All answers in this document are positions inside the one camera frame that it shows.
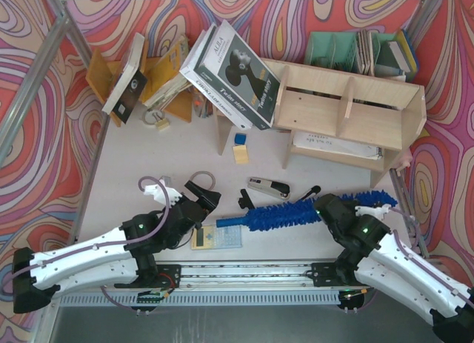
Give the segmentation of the blue microfiber duster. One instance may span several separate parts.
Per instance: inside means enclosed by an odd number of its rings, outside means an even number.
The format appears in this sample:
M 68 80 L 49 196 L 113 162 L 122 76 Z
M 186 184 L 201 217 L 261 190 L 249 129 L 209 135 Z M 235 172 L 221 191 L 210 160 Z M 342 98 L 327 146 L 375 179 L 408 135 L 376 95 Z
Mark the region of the blue microfiber duster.
M 390 205 L 396 207 L 398 201 L 384 190 L 369 190 L 358 193 L 337 195 L 345 204 L 353 206 L 381 207 Z M 283 227 L 311 224 L 321 219 L 314 209 L 318 197 L 285 202 L 248 210 L 243 216 L 216 220 L 217 228 L 245 226 L 249 231 L 268 231 Z

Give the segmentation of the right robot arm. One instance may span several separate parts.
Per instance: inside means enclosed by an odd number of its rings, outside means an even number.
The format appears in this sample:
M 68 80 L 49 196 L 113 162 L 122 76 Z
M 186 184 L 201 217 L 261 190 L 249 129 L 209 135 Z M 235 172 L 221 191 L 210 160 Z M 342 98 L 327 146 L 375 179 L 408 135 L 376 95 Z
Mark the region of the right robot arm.
M 383 222 L 390 206 L 354 206 L 333 194 L 314 202 L 333 239 L 344 249 L 338 258 L 313 266 L 315 285 L 363 284 L 381 291 L 430 324 L 443 342 L 473 341 L 473 289 L 415 253 Z

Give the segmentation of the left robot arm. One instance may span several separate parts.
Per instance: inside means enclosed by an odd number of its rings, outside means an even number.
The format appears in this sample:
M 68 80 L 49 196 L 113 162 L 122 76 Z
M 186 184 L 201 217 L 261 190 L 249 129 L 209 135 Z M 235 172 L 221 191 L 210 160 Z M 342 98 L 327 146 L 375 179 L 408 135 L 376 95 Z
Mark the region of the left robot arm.
M 28 247 L 13 256 L 13 311 L 30 313 L 76 290 L 114 285 L 158 287 L 163 280 L 154 255 L 176 248 L 184 235 L 199 228 L 218 206 L 221 194 L 188 181 L 195 196 L 149 177 L 140 191 L 163 209 L 138 214 L 118 227 L 59 250 L 35 252 Z

